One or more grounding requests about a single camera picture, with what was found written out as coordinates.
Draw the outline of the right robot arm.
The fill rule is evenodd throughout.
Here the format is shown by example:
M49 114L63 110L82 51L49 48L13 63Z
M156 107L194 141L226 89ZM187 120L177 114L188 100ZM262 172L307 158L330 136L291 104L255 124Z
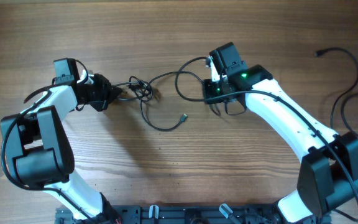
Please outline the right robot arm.
M300 161L296 189L277 202L287 223L321 218L354 199L358 206L358 137L340 135L294 102L263 66L248 67L229 42L210 51L211 78L203 82L207 104L237 100L259 115Z

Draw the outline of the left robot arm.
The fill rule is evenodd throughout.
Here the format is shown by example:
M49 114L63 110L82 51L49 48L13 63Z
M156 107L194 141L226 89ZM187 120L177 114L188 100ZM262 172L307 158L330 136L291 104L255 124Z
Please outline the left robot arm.
M72 212L76 223L120 223L120 215L106 197L90 187L75 170L73 150L62 122L72 111L90 105L101 112L122 89L101 74L79 72L74 58L54 60L52 84L31 93L41 94L24 111L0 122L1 166L20 189L50 194Z

